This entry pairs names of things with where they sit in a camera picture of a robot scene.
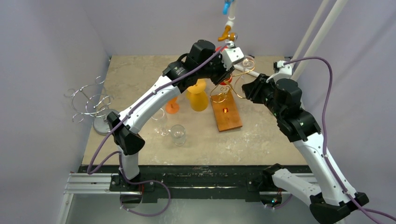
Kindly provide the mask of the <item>red plastic wine glass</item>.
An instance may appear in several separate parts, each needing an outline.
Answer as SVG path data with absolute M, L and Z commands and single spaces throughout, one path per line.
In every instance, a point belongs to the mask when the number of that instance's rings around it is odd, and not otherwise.
M 230 84 L 231 82 L 232 82 L 232 76 L 230 75 L 228 78 L 224 79 L 219 85 L 225 86 L 225 85 Z

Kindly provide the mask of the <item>clear tall flute glass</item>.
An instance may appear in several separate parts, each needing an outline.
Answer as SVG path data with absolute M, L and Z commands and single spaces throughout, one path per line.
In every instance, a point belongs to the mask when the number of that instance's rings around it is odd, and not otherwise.
M 241 98 L 244 97 L 242 86 L 245 84 L 245 75 L 255 69 L 255 57 L 251 55 L 245 56 L 244 60 L 234 66 L 238 70 L 235 75 L 234 90 Z

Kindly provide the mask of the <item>yellow plastic goblet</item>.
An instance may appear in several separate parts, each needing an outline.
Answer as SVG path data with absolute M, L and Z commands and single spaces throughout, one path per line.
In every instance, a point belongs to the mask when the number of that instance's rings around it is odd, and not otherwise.
M 208 107 L 209 101 L 205 89 L 206 81 L 204 79 L 198 79 L 196 84 L 187 88 L 186 97 L 194 111 L 201 112 Z

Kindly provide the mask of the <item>gold rack with wooden base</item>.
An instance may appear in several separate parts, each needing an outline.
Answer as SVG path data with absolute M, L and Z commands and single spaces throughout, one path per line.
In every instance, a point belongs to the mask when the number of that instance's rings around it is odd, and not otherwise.
M 235 75 L 231 74 L 232 82 L 228 85 L 216 85 L 210 91 L 210 102 L 219 132 L 241 128 L 242 121 L 234 97 L 243 99 L 235 93 Z

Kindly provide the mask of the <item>clear wine glass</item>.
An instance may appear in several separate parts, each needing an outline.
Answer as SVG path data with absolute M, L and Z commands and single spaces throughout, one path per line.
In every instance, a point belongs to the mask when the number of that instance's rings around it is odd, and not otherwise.
M 170 133 L 167 126 L 167 115 L 164 109 L 160 108 L 151 116 L 151 119 L 155 124 L 155 131 L 157 134 L 165 137 Z

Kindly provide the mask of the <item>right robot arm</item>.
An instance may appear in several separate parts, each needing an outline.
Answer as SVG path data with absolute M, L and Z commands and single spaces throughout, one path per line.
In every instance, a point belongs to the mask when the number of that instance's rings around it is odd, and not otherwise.
M 368 196 L 357 192 L 341 173 L 328 149 L 314 116 L 301 107 L 302 90 L 296 81 L 281 78 L 269 81 L 260 74 L 254 81 L 242 85 L 246 99 L 264 104 L 275 116 L 280 131 L 298 149 L 314 174 L 317 184 L 311 184 L 275 164 L 266 169 L 263 186 L 290 192 L 308 205 L 320 224 L 334 224 L 369 202 Z

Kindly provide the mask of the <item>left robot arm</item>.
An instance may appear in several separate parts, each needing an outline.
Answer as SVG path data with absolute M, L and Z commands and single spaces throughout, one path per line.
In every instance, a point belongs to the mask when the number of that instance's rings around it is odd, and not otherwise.
M 230 77 L 234 65 L 244 57 L 233 41 L 217 49 L 210 41 L 198 40 L 189 53 L 171 62 L 135 103 L 118 114 L 108 114 L 110 133 L 120 152 L 121 185 L 126 190 L 133 191 L 139 186 L 138 154 L 145 145 L 139 132 L 146 122 L 199 79 L 210 79 L 214 85 L 220 84 Z

